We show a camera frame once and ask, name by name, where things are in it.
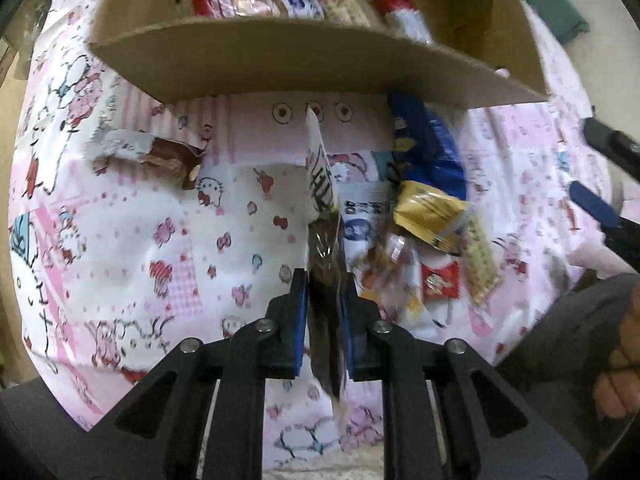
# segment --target blue wrapper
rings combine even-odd
[[[392,92],[388,103],[396,128],[394,159],[400,179],[466,201],[465,171],[444,121],[419,97],[406,92]]]

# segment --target floor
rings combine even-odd
[[[640,30],[620,0],[572,0],[591,24],[567,46],[598,117],[640,140]],[[0,203],[7,181],[25,82],[14,78],[15,62],[0,87]],[[7,380],[35,375],[20,337],[7,237],[0,237],[0,352]]]

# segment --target triangular cutout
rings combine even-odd
[[[167,372],[160,377],[118,416],[116,428],[143,438],[154,438],[176,378],[175,372]]]
[[[527,427],[527,417],[500,389],[480,371],[471,374],[471,380],[482,405],[482,414],[489,434],[502,438]]]

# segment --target hello kitty print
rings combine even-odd
[[[376,162],[393,138],[382,95],[260,92],[160,104],[86,50],[99,1],[53,1],[18,124],[8,218],[21,339],[85,429],[183,338],[233,337],[289,290],[306,263],[308,109],[341,185],[379,179]],[[450,116],[503,286],[482,308],[464,294],[426,307],[407,276],[420,316],[381,308],[423,338],[463,337],[492,362],[575,281],[566,254],[594,225],[566,201],[569,181],[610,193],[606,165],[579,134],[588,99],[548,30],[529,18],[553,100]],[[177,190],[138,164],[84,157],[96,132],[118,130],[206,144],[196,189]],[[265,468],[382,437],[380,393],[348,384],[339,423],[306,352],[300,378],[268,381]]]

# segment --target red candy package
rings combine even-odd
[[[373,0],[373,5],[396,34],[423,43],[433,43],[424,16],[413,0]]]
[[[443,269],[431,269],[422,264],[422,301],[459,298],[458,261]]]

